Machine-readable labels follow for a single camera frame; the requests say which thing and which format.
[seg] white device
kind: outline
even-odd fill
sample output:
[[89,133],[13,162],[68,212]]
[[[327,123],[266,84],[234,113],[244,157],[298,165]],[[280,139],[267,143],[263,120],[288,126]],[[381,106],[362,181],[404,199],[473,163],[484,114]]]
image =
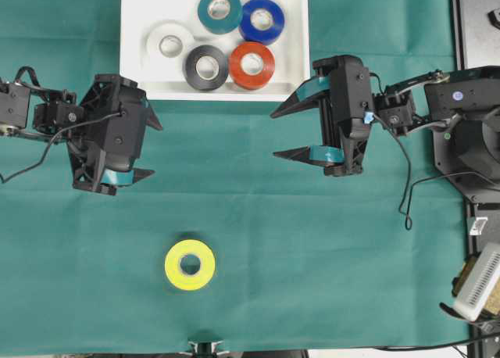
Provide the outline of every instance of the white device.
[[489,242],[470,271],[453,309],[468,321],[475,321],[500,278],[500,245]]

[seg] tape roll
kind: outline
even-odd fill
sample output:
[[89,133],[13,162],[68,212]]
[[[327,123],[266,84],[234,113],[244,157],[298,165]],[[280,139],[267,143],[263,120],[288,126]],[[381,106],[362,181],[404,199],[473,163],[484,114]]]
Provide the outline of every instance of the tape roll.
[[212,45],[200,45],[187,55],[186,81],[199,91],[212,91],[224,84],[229,75],[227,57]]
[[227,34],[240,25],[240,0],[201,0],[198,4],[198,18],[213,34]]
[[149,33],[146,51],[158,62],[169,62],[183,58],[194,46],[195,38],[189,30],[178,23],[164,23]]
[[229,57],[229,72],[238,86],[248,90],[262,88],[274,74],[273,53],[260,43],[243,43]]
[[276,2],[250,0],[243,5],[240,33],[246,41],[257,41],[269,45],[280,37],[283,29],[283,10]]
[[[194,257],[199,269],[191,270],[184,261]],[[212,280],[216,270],[216,258],[205,243],[186,239],[175,244],[165,257],[165,274],[173,286],[181,290],[199,290]]]

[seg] green cloth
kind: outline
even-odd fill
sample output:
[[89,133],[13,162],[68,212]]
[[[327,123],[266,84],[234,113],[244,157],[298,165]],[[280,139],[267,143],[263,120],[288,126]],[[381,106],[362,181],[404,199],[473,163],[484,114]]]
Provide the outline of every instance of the green cloth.
[[[311,59],[361,56],[383,82],[454,65],[449,0],[309,0]],[[83,93],[118,72],[120,0],[0,0],[0,71],[31,65]],[[421,109],[425,101],[416,97]],[[275,103],[153,102],[137,166],[156,174],[107,197],[71,188],[63,145],[0,190],[0,354],[427,345],[465,338],[444,315],[464,255],[459,193],[422,185],[414,228],[396,212],[405,161],[376,125],[365,173],[324,177],[272,151],[320,144],[315,110],[271,120]],[[430,135],[404,139],[415,177],[434,174]],[[3,174],[40,143],[0,140]],[[199,292],[167,281],[182,238],[216,254]]]

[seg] black cable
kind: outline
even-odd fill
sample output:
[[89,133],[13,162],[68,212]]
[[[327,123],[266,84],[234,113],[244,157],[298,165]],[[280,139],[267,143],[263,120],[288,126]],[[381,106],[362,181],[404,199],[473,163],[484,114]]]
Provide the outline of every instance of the black cable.
[[[468,171],[463,171],[463,172],[455,172],[455,173],[448,173],[448,174],[442,174],[440,176],[433,176],[433,177],[422,178],[422,179],[420,179],[418,181],[413,182],[412,186],[409,189],[408,204],[406,206],[406,214],[405,215],[411,220],[411,218],[409,217],[410,216],[409,212],[410,212],[410,208],[411,208],[411,205],[412,205],[413,188],[415,188],[415,186],[417,186],[418,184],[422,184],[423,182],[428,182],[428,181],[436,181],[436,180],[440,180],[442,178],[456,177],[456,176],[466,176],[466,175],[469,175],[469,174],[472,174],[472,175],[474,175],[476,177],[479,177],[483,181],[486,181],[487,183],[492,184],[493,186],[498,186],[498,184],[496,184],[495,182],[493,182],[490,178],[485,177],[483,174],[478,173],[478,172],[476,172],[474,170],[468,170]],[[500,192],[500,189],[497,189],[497,188],[494,188],[492,190]]]
[[392,132],[391,128],[378,115],[374,114],[373,118],[375,120],[377,120],[382,125],[382,127],[386,131],[388,131],[389,134],[393,137],[393,139],[398,143],[399,147],[401,148],[401,150],[403,152],[403,155],[405,155],[406,162],[408,163],[408,171],[406,173],[405,190],[403,192],[401,202],[399,203],[398,211],[401,215],[403,215],[405,217],[405,228],[406,228],[406,230],[409,231],[412,229],[413,221],[412,221],[412,218],[410,217],[410,215],[408,214],[408,212],[405,213],[403,211],[403,206],[405,205],[406,196],[408,195],[409,184],[410,184],[410,181],[412,180],[412,160],[409,158],[409,155],[405,149],[405,146],[403,146],[403,144],[401,143],[399,138],[396,136],[396,134],[394,134]]
[[462,350],[460,350],[456,346],[452,346],[452,348],[455,349],[460,354],[460,356],[462,356],[462,358],[467,358],[467,355]]
[[441,345],[415,346],[412,348],[396,348],[392,346],[385,346],[383,348],[377,348],[377,350],[382,350],[385,352],[418,352],[420,350],[434,350],[434,349],[451,348],[453,346],[458,346],[458,345],[469,345],[474,342],[479,342],[487,338],[495,338],[495,337],[500,337],[500,332],[490,333],[489,335],[482,335],[474,338],[468,338],[467,340],[462,340],[462,341],[449,342]]
[[40,87],[40,82],[38,82],[37,74],[31,66],[23,66],[19,70],[17,70],[16,77],[14,78],[15,82],[21,82],[21,77],[24,73],[28,73],[31,79],[31,83],[37,87]]
[[375,77],[375,78],[377,79],[377,81],[378,81],[378,90],[380,91],[380,93],[381,93],[382,95],[385,95],[385,94],[384,94],[384,91],[382,90],[382,82],[380,81],[380,77],[378,76],[378,74],[377,74],[377,73],[371,73],[371,72],[370,72],[370,76],[371,76],[371,77]]
[[34,168],[40,166],[45,161],[45,158],[47,157],[47,154],[48,154],[48,150],[51,148],[51,146],[54,144],[54,142],[58,139],[58,137],[61,136],[61,134],[65,133],[66,131],[70,131],[72,129],[76,129],[77,127],[82,127],[82,126],[87,126],[87,125],[92,125],[92,124],[98,124],[99,122],[102,122],[102,121],[105,121],[105,120],[109,120],[110,118],[117,117],[117,116],[121,116],[121,113],[108,114],[107,116],[98,118],[96,120],[85,121],[85,122],[82,122],[82,123],[79,123],[79,124],[74,124],[72,126],[68,126],[68,127],[65,127],[63,129],[59,130],[57,133],[54,134],[54,136],[50,139],[50,141],[48,141],[48,144],[45,147],[45,150],[44,150],[43,154],[41,155],[40,160],[38,160],[35,164],[29,166],[28,168],[24,168],[22,170],[19,170],[18,172],[15,172],[14,174],[11,174],[8,177],[3,177],[0,174],[0,181],[2,181],[3,184],[6,184],[10,180],[12,180],[14,177],[20,176],[21,174],[24,174],[24,173],[26,173],[26,172],[28,172],[30,170],[33,170]]

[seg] blue tape roll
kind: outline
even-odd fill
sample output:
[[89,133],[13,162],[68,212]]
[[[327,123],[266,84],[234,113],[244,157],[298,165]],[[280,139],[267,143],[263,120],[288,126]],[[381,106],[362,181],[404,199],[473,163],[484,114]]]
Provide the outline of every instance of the blue tape roll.
[[[252,24],[252,14],[261,13],[266,15],[268,12],[272,20],[270,27],[260,30]],[[243,5],[243,18],[240,24],[241,36],[246,41],[257,41],[264,45],[274,43],[281,35],[284,28],[284,14],[280,6],[271,0],[250,0]]]
[[[213,5],[229,4],[229,12],[219,16],[212,12]],[[205,28],[213,34],[227,34],[240,25],[241,17],[240,0],[201,0],[198,4],[198,18]]]

